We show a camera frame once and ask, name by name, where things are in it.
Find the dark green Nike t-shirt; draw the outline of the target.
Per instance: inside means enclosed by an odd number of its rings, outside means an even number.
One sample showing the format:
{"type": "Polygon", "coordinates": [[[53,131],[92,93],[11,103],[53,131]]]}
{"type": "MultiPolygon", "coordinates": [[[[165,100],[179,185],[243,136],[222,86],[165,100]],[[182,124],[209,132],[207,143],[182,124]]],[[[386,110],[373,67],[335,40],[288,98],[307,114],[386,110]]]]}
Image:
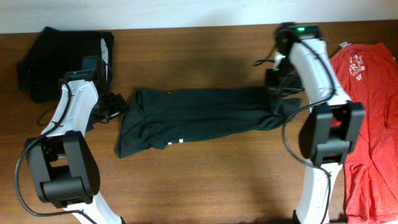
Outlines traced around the dark green Nike t-shirt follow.
{"type": "Polygon", "coordinates": [[[269,131],[299,109],[263,87],[238,89],[141,89],[123,115],[115,153],[122,159],[170,144],[205,141],[247,131],[269,131]]]}

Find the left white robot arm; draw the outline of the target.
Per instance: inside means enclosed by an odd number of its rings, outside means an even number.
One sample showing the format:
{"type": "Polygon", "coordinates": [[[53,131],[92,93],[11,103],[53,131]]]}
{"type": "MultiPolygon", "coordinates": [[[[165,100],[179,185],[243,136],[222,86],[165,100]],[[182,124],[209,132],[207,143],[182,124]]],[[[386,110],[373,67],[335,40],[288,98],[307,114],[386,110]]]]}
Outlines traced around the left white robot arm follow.
{"type": "Polygon", "coordinates": [[[124,223],[100,193],[100,171],[86,143],[88,125],[108,123],[128,112],[124,98],[111,93],[110,68],[96,56],[60,79],[61,99],[41,135],[28,139],[27,159],[38,198],[53,216],[74,215],[80,223],[124,223]]]}

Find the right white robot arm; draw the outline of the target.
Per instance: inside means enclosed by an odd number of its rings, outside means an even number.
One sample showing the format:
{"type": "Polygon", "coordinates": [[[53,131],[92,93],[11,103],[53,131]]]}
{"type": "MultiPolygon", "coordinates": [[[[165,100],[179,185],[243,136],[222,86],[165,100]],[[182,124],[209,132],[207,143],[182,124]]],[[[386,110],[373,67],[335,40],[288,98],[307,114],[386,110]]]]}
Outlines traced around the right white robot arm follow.
{"type": "Polygon", "coordinates": [[[274,68],[267,70],[267,89],[278,95],[303,91],[309,104],[287,117],[291,121],[307,110],[298,134],[301,155],[282,140],[289,154],[305,166],[303,189],[293,223],[329,223],[329,204],[336,177],[356,146],[365,110],[352,102],[339,83],[328,57],[323,34],[316,25],[282,23],[274,32],[274,68]]]}

